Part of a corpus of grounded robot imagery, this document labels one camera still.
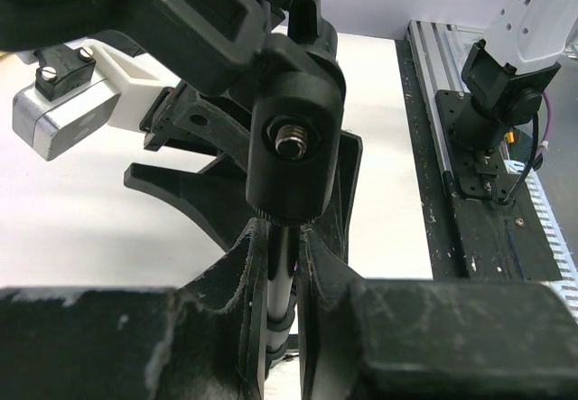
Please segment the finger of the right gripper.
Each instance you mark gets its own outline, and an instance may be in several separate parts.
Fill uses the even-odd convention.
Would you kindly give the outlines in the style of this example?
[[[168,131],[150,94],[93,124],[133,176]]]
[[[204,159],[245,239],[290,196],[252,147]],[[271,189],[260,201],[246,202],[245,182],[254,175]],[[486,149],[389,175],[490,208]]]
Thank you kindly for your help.
[[[232,161],[213,161],[198,172],[132,163],[124,185],[180,211],[222,250],[237,242],[253,209],[245,196],[246,174]]]
[[[249,144],[250,114],[229,98],[206,98],[196,90],[188,96],[191,116],[177,118],[177,126],[187,129],[217,148],[209,154],[213,161],[232,161],[245,172]],[[338,169],[330,205],[313,227],[327,247],[344,262],[349,261],[349,229],[353,199],[357,188],[361,138],[351,133],[340,135]]]

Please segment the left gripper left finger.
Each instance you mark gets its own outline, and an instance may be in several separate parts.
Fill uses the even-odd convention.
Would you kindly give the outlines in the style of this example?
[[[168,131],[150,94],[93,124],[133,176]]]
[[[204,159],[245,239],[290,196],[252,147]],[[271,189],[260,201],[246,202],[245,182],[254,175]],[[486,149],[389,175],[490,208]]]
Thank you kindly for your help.
[[[266,224],[180,289],[1,292],[4,399],[261,399]]]

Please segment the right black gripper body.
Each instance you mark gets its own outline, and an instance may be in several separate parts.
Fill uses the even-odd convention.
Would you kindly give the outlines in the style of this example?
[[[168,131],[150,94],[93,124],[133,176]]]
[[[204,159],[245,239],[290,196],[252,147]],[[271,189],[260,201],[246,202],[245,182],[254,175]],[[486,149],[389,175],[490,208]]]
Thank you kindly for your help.
[[[191,116],[187,110],[188,96],[196,90],[188,84],[165,87],[154,100],[139,129],[144,133],[144,149],[157,152],[162,147],[170,147],[185,152],[216,154],[217,148],[193,132],[177,126],[181,116]]]

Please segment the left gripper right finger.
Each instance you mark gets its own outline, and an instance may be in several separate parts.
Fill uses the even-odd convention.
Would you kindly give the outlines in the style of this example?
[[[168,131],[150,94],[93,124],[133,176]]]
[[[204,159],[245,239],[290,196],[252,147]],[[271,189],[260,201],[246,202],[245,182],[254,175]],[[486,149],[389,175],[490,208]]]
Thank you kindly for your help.
[[[304,234],[304,399],[574,399],[577,324],[549,287],[367,279]]]

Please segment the black tripod stand with shockmount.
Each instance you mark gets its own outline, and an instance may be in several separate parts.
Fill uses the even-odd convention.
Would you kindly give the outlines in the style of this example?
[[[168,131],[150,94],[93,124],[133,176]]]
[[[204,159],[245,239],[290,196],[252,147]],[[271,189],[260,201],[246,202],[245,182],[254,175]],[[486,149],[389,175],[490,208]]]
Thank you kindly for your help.
[[[331,196],[346,95],[321,0],[1,0],[1,47],[103,31],[135,41],[207,97],[251,110],[248,204],[270,226],[266,353],[285,351],[302,225]]]

